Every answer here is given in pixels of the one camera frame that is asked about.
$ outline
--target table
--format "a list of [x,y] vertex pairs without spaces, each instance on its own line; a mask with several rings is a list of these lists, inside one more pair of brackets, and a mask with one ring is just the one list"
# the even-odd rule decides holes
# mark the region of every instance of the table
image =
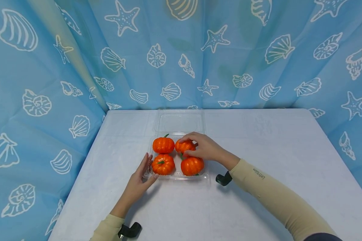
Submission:
[[[305,109],[204,110],[206,133],[301,195],[346,241],[362,241],[362,189]],[[49,241],[89,240],[154,135],[155,110],[109,111]],[[258,201],[209,162],[204,180],[157,180],[126,218],[140,241],[292,240]]]

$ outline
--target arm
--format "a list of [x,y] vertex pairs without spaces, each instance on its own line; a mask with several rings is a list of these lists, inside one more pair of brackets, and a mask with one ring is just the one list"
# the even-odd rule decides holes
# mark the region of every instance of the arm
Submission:
[[147,169],[149,161],[152,159],[148,154],[142,159],[137,170],[130,177],[129,182],[122,196],[107,215],[105,220],[101,221],[97,229],[95,229],[91,241],[120,241],[118,232],[125,222],[125,216],[131,206],[141,198],[148,188],[156,181],[158,174],[151,176],[145,183],[142,182],[142,175]]
[[303,241],[316,233],[335,235],[328,223],[299,195],[245,160],[224,150],[211,138],[191,133],[183,137],[183,140],[198,143],[196,151],[187,151],[185,154],[221,163],[230,171],[234,182],[257,198],[288,229],[295,241]]

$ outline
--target arm sleeve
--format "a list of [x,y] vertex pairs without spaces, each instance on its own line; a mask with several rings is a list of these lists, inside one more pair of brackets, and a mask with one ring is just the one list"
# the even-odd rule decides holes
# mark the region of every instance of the arm sleeve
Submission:
[[229,173],[240,188],[257,198],[288,229],[295,241],[316,233],[336,235],[299,195],[245,160],[240,160]]
[[121,241],[118,237],[118,232],[121,230],[124,222],[125,219],[107,215],[105,220],[101,221],[97,229],[95,229],[90,241]]

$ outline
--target blue curtain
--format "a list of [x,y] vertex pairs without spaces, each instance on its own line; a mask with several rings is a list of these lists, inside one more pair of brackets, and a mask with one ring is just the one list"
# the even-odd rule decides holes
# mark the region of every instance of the blue curtain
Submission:
[[309,109],[362,187],[362,1],[0,1],[0,240],[47,240],[104,111],[180,107]]

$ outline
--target pumpkin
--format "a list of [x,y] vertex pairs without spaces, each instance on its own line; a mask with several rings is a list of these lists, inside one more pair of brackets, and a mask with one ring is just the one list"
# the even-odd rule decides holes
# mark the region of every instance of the pumpkin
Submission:
[[186,176],[196,176],[204,169],[204,161],[198,157],[188,157],[181,162],[182,173]]
[[153,150],[159,154],[169,154],[174,150],[174,141],[168,138],[169,134],[153,141]]
[[196,145],[191,140],[186,140],[184,142],[180,142],[180,140],[177,140],[176,144],[174,145],[176,148],[176,152],[179,152],[184,155],[186,150],[196,150]]
[[159,154],[152,163],[153,172],[158,175],[169,175],[175,167],[173,157],[168,154]]

